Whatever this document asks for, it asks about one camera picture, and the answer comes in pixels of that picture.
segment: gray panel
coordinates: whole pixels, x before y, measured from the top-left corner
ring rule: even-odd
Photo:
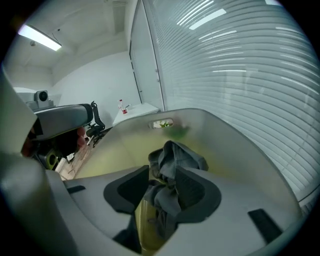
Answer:
[[[200,108],[222,118],[269,156],[295,193],[320,177],[319,60],[282,6],[143,2],[166,110]]]

